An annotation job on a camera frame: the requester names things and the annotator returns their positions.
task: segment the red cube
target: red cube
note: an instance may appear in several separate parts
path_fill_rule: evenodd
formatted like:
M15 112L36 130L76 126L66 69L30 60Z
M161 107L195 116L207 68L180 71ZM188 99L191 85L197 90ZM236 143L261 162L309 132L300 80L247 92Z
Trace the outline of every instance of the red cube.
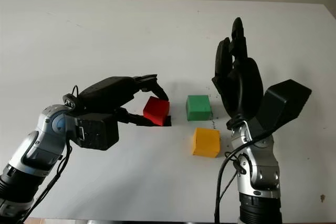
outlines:
M169 101L161 100L156 97L149 97L143 109L143 116L153 123L163 126L169 112Z

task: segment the foam block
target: foam block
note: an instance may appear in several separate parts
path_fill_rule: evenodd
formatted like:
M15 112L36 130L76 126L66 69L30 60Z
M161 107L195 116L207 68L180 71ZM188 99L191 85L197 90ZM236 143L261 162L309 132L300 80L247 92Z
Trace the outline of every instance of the foam block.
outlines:
M193 155L216 157L220 149L221 135L218 130L196 128L193 142Z
M163 126L168 113L169 101L161 100L156 97L149 97L143 109L143 116L160 126Z
M186 109L188 121L206 121L212 115L207 95L188 95Z

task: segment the metal bracket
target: metal bracket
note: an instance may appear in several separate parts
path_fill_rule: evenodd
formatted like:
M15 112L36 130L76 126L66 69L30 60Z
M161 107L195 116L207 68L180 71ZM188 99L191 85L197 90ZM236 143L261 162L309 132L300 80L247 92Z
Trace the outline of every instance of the metal bracket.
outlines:
M247 123L233 130L232 144L234 148L251 141ZM273 137L269 136L251 145L240 154L240 165L246 174L238 174L238 190L256 197L279 198L279 166L273 154Z

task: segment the silver robot arm segment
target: silver robot arm segment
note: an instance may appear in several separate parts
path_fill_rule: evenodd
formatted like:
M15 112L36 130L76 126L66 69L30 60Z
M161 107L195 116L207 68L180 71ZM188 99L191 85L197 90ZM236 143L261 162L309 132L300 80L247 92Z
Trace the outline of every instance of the silver robot arm segment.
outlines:
M15 223L32 206L34 195L61 158L66 145L64 113L70 107L52 105L42 111L0 176L0 222Z

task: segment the green cube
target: green cube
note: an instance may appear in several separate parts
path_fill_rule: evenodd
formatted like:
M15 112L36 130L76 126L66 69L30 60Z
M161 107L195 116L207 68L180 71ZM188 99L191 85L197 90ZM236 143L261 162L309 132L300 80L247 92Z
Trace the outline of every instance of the green cube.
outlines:
M212 115L207 95L188 95L186 109L188 121L206 121Z

